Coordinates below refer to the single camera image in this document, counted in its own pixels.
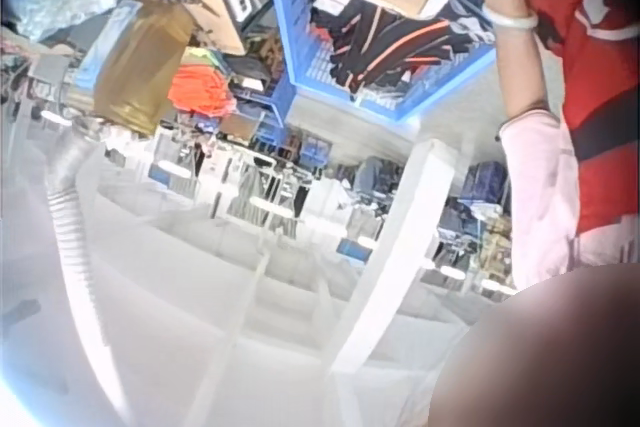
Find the brown blur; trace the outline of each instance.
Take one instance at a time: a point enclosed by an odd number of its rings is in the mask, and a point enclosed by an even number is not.
[[[494,308],[449,359],[427,425],[640,425],[640,264],[578,270]]]

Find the red jacket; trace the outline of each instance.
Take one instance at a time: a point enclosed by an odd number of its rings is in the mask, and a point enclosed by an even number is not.
[[[564,119],[579,162],[578,234],[638,213],[636,19],[621,0],[529,0],[562,57]]]

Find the store shelf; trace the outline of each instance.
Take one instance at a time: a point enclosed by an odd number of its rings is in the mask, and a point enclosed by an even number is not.
[[[408,93],[399,100],[381,99],[366,91],[355,101],[338,86],[331,76],[328,43],[309,31],[311,0],[274,0],[280,35],[292,85],[332,100],[334,104],[365,109],[376,116],[400,123],[433,108],[452,92],[495,60],[495,50],[481,45],[469,54],[461,54],[453,62],[427,69],[412,79]]]
[[[258,102],[268,107],[268,113],[262,119],[263,122],[277,127],[284,127],[285,120],[291,104],[296,96],[296,88],[289,81],[289,74],[285,70],[276,84],[275,88],[269,93],[259,93],[250,89],[233,89],[233,94],[241,99]],[[259,115],[252,112],[244,112],[239,110],[240,115],[258,120]]]

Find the hanging clothes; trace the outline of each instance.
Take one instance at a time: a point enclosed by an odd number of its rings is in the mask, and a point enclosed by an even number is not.
[[[450,0],[428,20],[350,0],[339,15],[313,8],[311,24],[322,38],[331,38],[329,74],[353,95],[374,85],[389,90],[393,81],[400,84],[405,72],[441,65],[474,45],[495,41],[478,0]]]
[[[168,97],[178,110],[208,117],[227,117],[236,105],[224,76],[208,65],[181,65]]]

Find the amber plastic container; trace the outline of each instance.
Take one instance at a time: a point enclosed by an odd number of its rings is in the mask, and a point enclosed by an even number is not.
[[[193,18],[181,4],[145,2],[100,69],[94,113],[153,135],[171,107],[167,94],[193,28]]]

